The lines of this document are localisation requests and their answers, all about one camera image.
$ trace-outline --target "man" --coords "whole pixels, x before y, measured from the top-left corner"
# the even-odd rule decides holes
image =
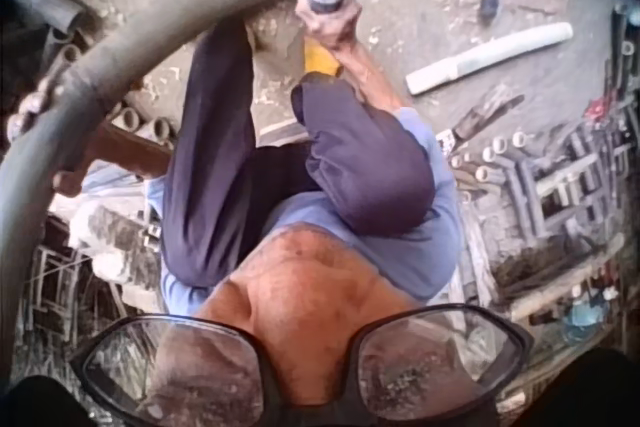
[[[252,334],[289,400],[312,405],[333,395],[359,328],[445,287],[461,235],[454,178],[433,132],[356,38],[360,5],[345,0],[316,15],[298,0],[297,13],[365,101],[345,81],[305,77],[292,105],[310,142],[255,148],[251,46],[243,22],[229,19],[194,54],[169,164],[105,126],[83,167],[54,187],[77,193],[96,158],[153,179],[169,311]],[[26,113],[45,103],[28,98],[10,130],[27,128]]]

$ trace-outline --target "black hose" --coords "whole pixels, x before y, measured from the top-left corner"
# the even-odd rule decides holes
[[[156,0],[65,72],[53,108],[0,166],[0,392],[11,372],[22,285],[53,198],[54,174],[80,160],[110,109],[181,45],[267,0]]]

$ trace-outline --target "blue shirt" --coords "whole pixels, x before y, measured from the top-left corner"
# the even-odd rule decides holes
[[[322,227],[364,256],[395,287],[426,303],[451,279],[461,250],[456,183],[433,131],[416,110],[403,108],[395,116],[428,152],[431,161],[436,193],[419,227],[398,237],[358,236],[342,222],[327,195],[309,192],[280,203],[267,219],[263,237],[299,222]],[[147,196],[160,216],[163,192],[163,179],[149,182]],[[169,312],[187,316],[200,308],[214,287],[188,287],[170,274],[164,263],[161,284]]]

